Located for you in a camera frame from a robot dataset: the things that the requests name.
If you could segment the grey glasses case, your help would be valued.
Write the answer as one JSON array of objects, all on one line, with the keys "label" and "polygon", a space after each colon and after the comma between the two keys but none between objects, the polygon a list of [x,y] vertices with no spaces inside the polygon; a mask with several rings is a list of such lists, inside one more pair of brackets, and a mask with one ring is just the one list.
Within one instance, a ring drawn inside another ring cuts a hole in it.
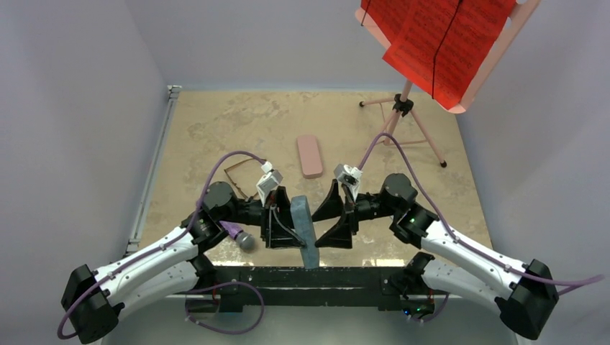
[{"label": "grey glasses case", "polygon": [[304,241],[300,248],[303,266],[307,270],[320,267],[319,249],[315,247],[317,240],[314,222],[312,220],[308,199],[305,195],[291,199],[291,217],[296,234]]}]

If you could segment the pink glasses case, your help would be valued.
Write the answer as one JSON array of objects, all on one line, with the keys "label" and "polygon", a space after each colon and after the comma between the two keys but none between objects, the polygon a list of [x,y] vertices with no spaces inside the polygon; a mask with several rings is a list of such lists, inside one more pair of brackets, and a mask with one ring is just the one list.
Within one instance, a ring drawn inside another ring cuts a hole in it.
[{"label": "pink glasses case", "polygon": [[296,138],[301,163],[301,173],[305,179],[314,179],[324,172],[318,140],[314,135],[305,134]]}]

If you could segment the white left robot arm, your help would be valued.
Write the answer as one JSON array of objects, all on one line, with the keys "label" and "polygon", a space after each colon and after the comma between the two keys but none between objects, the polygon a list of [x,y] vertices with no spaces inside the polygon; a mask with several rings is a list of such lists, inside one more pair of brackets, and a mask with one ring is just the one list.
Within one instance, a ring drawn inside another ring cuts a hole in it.
[{"label": "white left robot arm", "polygon": [[212,183],[196,210],[164,238],[97,269],[86,264],[75,268],[60,300],[65,315],[58,338],[92,344],[120,318],[156,300],[221,288],[205,253],[236,236],[229,229],[232,224],[259,227],[267,248],[305,248],[312,228],[305,200],[289,200],[286,189],[273,181],[260,182],[258,191],[257,199],[240,199],[228,183]]}]

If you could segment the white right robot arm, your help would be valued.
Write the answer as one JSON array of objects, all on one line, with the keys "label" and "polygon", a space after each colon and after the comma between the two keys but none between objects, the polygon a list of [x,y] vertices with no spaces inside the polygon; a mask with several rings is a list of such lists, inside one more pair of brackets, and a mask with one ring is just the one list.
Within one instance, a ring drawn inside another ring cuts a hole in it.
[{"label": "white right robot arm", "polygon": [[353,195],[355,181],[354,177],[332,181],[312,220],[339,220],[317,239],[316,247],[350,249],[361,221],[391,216],[389,229],[397,239],[451,262],[413,262],[415,266],[404,273],[410,291],[420,293],[429,287],[488,305],[514,333],[530,340],[540,337],[559,300],[545,263],[507,257],[445,227],[437,214],[417,203],[418,192],[402,173],[388,175],[378,193]]}]

